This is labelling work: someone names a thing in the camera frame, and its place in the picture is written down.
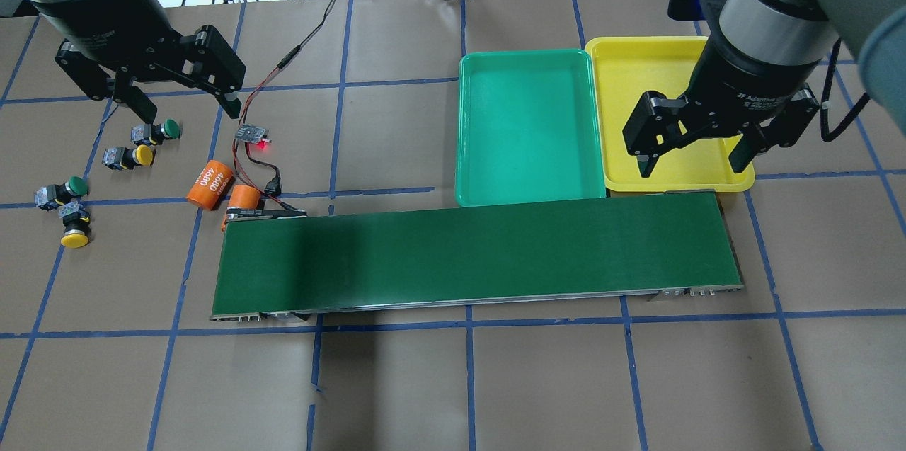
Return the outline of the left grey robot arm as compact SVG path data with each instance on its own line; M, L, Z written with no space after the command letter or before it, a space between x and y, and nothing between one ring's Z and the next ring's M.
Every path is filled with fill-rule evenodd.
M64 37L55 62L88 98L125 105L152 124L156 106L139 84L176 82L239 117L246 67L213 25L182 35L159 0L28 1Z

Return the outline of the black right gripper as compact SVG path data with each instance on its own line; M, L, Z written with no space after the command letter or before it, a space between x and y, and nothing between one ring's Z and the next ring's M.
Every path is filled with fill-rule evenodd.
M777 66L755 60L723 38L705 42L688 86L676 98L644 91L622 129L638 172L650 178L661 154L706 139L741 136L729 154L743 173L758 154L793 147L818 114L807 78L818 67Z

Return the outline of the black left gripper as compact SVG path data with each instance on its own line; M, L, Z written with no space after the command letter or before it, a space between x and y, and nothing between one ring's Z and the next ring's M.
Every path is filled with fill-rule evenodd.
M216 26L184 35L156 0L69 0L55 5L64 35L55 62L94 100L113 98L143 124L156 106L134 82L176 82L216 96L239 119L246 66Z

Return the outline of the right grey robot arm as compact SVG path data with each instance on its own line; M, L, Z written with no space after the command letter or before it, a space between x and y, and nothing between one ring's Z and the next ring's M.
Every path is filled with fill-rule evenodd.
M824 105L806 80L841 45L857 61L864 97L904 128L905 0L670 0L675 20L703 20L711 34L676 99L643 93L622 130L627 153L649 177L664 154L702 139L738 136L736 173L772 147L792 147Z

